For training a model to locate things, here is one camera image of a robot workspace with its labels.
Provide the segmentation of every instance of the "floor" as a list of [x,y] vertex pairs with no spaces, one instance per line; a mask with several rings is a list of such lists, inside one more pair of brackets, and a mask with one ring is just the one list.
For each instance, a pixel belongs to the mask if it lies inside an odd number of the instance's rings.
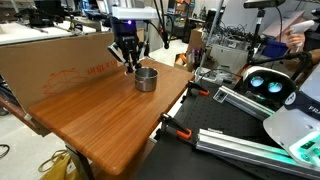
[[[188,44],[181,40],[170,43],[169,49],[159,49],[150,53],[150,57],[173,66],[175,55],[186,52]],[[180,100],[174,105],[169,115],[174,116],[180,107]],[[9,114],[0,116],[0,144],[8,144],[10,152],[0,159],[0,180],[35,180],[42,176],[38,167],[59,149],[64,149],[64,142],[54,134],[41,137]]]

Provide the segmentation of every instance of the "yellow bag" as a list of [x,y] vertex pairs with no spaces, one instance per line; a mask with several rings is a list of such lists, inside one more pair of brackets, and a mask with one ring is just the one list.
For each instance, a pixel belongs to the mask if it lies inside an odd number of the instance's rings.
[[[48,169],[43,169],[43,166],[49,162],[53,165]],[[78,180],[80,179],[79,173],[71,160],[67,150],[56,151],[50,159],[45,161],[38,168],[39,172],[46,172],[41,177],[41,180]]]

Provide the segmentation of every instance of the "wooden tabletop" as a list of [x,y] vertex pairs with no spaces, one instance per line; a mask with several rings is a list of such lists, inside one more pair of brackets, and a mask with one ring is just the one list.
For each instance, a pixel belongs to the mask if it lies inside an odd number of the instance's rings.
[[192,73],[155,61],[143,66],[158,71],[153,92],[135,88],[125,67],[108,77],[51,96],[29,109],[41,124],[111,175],[120,174],[185,90]]

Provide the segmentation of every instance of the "blue light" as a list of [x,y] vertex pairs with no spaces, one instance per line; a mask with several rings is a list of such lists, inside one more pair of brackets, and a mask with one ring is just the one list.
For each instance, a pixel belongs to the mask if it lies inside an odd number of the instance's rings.
[[259,87],[261,84],[263,84],[263,79],[260,76],[255,76],[251,79],[251,85],[253,87]]
[[269,92],[271,92],[271,93],[280,92],[281,89],[282,89],[282,84],[281,83],[276,83],[276,82],[271,82],[268,85],[268,89],[269,89]]

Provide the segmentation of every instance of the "person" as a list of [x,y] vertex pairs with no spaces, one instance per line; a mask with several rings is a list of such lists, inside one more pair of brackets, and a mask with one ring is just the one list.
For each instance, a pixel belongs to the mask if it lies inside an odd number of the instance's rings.
[[[288,53],[295,53],[295,52],[302,52],[304,48],[304,44],[306,41],[305,35],[304,34],[291,34],[292,29],[289,29],[285,31],[286,35],[286,46],[288,47]],[[316,67],[316,65],[319,64],[320,61],[320,49],[315,49],[310,51],[312,55],[312,66],[308,67],[303,74],[298,77],[296,80],[297,85],[301,85],[307,77],[311,74],[313,69]],[[295,72],[298,68],[299,64],[299,59],[294,59],[294,60],[286,60],[283,61],[284,67],[292,72]]]

